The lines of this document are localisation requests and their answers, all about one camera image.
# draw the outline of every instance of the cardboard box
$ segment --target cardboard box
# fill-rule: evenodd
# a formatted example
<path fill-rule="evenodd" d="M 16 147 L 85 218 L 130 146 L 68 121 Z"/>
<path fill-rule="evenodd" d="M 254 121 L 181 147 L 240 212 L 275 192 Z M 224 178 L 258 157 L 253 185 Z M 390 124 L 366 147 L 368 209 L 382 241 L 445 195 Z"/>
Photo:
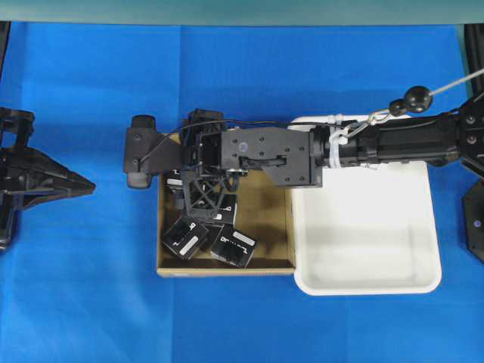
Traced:
<path fill-rule="evenodd" d="M 246 268 L 217 261 L 210 251 L 199 251 L 184 261 L 173 256 L 160 242 L 160 236 L 179 217 L 173 195 L 162 176 L 158 194 L 157 273 L 163 277 L 290 275 L 294 273 L 293 217 L 290 191 L 275 187 L 261 171 L 250 171 L 240 179 L 235 228 L 258 240 Z"/>

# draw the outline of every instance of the black ball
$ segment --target black ball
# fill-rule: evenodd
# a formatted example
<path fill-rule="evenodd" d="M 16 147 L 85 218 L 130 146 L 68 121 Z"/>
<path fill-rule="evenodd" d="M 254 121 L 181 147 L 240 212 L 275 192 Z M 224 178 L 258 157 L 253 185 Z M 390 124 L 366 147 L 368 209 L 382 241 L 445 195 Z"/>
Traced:
<path fill-rule="evenodd" d="M 405 101 L 403 101 L 401 98 L 392 101 L 388 106 L 388 110 L 394 117 L 405 115 L 408 112 L 407 107 L 405 106 Z"/>
<path fill-rule="evenodd" d="M 422 113 L 427 111 L 432 104 L 433 97 L 430 90 L 422 85 L 416 85 L 405 93 L 405 107 L 413 113 Z"/>

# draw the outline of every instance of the white bin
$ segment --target white bin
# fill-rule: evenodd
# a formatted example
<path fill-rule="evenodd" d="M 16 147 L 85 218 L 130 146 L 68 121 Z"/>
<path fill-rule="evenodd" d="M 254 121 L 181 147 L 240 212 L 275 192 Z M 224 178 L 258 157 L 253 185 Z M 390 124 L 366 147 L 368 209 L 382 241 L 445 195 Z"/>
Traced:
<path fill-rule="evenodd" d="M 301 290 L 310 295 L 428 293 L 439 285 L 426 163 L 325 169 L 323 185 L 291 191 L 294 278 Z"/>

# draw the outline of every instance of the blue tablecloth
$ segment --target blue tablecloth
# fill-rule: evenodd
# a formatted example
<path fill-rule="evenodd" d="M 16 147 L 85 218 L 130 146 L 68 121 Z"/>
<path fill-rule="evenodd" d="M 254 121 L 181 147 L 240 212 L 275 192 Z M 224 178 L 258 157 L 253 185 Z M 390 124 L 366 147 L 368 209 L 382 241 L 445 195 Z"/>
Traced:
<path fill-rule="evenodd" d="M 459 164 L 430 168 L 440 286 L 360 297 L 310 297 L 291 276 L 158 277 L 157 183 L 130 190 L 121 170 L 132 115 L 168 132 L 196 107 L 242 120 L 368 113 L 462 76 L 456 34 L 15 23 L 0 105 L 35 111 L 30 145 L 98 188 L 23 213 L 0 257 L 0 361 L 482 361 L 484 266 L 462 248 L 460 199 L 476 177 Z M 454 88 L 432 113 L 465 99 Z"/>

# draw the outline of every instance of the black knob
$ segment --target black knob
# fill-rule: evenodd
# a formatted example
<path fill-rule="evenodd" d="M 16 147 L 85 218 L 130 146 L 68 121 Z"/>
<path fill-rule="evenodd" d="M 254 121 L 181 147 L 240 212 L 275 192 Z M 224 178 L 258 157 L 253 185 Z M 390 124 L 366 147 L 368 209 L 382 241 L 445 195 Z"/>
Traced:
<path fill-rule="evenodd" d="M 131 127 L 141 127 L 143 129 L 155 129 L 156 121 L 150 115 L 136 115 L 132 118 Z"/>
<path fill-rule="evenodd" d="M 388 110 L 394 117 L 405 115 L 408 112 L 407 107 L 405 106 L 405 101 L 401 98 L 390 102 Z"/>
<path fill-rule="evenodd" d="M 405 93 L 405 107 L 413 113 L 422 113 L 427 111 L 432 104 L 433 97 L 430 90 L 422 85 L 416 85 Z"/>

